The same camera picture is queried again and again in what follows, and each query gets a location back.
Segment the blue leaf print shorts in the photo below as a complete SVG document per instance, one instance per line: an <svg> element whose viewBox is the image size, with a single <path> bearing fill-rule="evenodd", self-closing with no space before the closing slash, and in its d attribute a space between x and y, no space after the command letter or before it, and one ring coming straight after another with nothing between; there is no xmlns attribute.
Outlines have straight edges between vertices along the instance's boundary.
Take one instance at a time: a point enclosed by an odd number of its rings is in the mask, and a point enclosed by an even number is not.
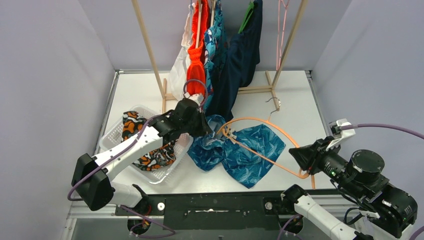
<svg viewBox="0 0 424 240"><path fill-rule="evenodd" d="M258 154L275 162L286 147L283 140L268 126L260 124L235 131L235 139L249 151L218 130L225 119L220 115L206 118L212 133L196 137L188 150L188 155L201 170L208 172L222 164L225 171L237 182L250 189L254 187L272 168L273 164Z"/></svg>

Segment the camouflage orange black shorts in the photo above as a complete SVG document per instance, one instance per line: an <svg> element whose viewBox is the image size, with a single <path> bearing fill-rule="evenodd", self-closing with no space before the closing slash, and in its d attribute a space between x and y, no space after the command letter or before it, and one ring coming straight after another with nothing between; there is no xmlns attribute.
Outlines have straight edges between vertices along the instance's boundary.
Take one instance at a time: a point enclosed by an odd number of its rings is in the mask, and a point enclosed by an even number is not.
<svg viewBox="0 0 424 240"><path fill-rule="evenodd" d="M122 133L121 143L134 136L142 129L147 119L142 117L137 111L126 111L122 115ZM153 172L162 167L173 164L176 161L175 144L176 140L161 146L158 149L152 150L149 153L138 158L133 165L142 171Z"/></svg>

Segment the pink wire hanger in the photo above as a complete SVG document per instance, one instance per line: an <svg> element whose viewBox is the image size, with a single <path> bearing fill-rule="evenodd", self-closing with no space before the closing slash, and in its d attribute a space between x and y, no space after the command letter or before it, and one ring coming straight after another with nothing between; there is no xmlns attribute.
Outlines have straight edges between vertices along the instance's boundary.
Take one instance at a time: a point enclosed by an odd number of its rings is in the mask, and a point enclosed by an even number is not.
<svg viewBox="0 0 424 240"><path fill-rule="evenodd" d="M276 70L281 65L283 55L283 43L285 38L287 13L290 0L277 1L277 38L276 38Z"/></svg>

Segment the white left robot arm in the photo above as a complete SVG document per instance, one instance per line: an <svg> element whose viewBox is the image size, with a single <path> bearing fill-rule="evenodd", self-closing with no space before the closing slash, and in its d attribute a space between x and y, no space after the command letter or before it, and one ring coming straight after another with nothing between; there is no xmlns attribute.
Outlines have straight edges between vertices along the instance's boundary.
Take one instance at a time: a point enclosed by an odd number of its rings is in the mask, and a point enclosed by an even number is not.
<svg viewBox="0 0 424 240"><path fill-rule="evenodd" d="M135 135L102 153L81 155L76 163L67 198L84 201L92 211L108 204L129 207L143 213L148 207L145 192L136 184L114 181L115 177L140 157L183 137L202 137L211 133L201 110L204 98L200 94L180 100L175 109L152 116Z"/></svg>

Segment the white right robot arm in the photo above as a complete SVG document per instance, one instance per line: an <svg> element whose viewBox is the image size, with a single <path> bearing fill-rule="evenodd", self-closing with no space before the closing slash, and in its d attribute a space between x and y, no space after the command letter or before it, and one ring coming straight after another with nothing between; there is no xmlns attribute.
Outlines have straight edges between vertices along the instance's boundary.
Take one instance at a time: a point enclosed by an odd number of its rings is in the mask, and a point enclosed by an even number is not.
<svg viewBox="0 0 424 240"><path fill-rule="evenodd" d="M291 148L289 153L308 174L327 175L340 195L355 204L359 211L355 220L366 218L372 232L364 233L346 219L337 219L297 184L281 194L282 209L306 218L333 240L414 239L418 204L382 175L383 158L360 149L345 160L339 155L339 147L330 145L331 141L330 136L318 139L311 145Z"/></svg>

